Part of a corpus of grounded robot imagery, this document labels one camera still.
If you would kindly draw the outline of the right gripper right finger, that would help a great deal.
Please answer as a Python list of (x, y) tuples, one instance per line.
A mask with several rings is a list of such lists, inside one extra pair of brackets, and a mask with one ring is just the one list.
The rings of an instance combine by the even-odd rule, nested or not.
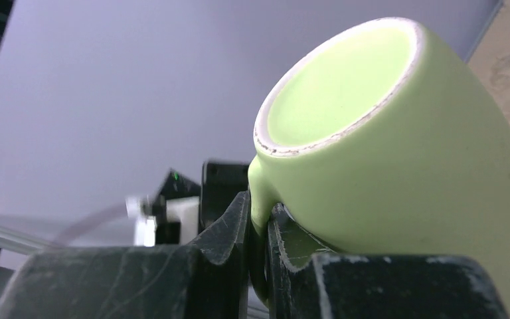
[(487, 273), (448, 255), (336, 253), (277, 205), (268, 223), (272, 318), (507, 318)]

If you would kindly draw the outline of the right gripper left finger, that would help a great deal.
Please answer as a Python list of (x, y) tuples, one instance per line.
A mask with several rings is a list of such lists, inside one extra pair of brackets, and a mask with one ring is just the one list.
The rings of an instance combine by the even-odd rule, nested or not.
[(65, 248), (31, 255), (0, 318), (245, 318), (250, 196), (186, 245)]

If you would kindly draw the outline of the green mug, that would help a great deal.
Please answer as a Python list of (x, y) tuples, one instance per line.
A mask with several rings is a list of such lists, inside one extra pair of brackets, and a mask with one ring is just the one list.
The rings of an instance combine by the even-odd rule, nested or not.
[(262, 103), (248, 169), (252, 282), (267, 299), (272, 208), (348, 253), (466, 255), (510, 312), (510, 125), (467, 64), (420, 23), (351, 27)]

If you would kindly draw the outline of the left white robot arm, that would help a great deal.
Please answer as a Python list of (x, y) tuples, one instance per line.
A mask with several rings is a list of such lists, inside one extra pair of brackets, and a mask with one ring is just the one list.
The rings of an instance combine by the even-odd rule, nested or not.
[(201, 181), (170, 169), (154, 195), (126, 199), (134, 221), (133, 245), (186, 245), (223, 215), (237, 193), (248, 189), (248, 164), (208, 160)]

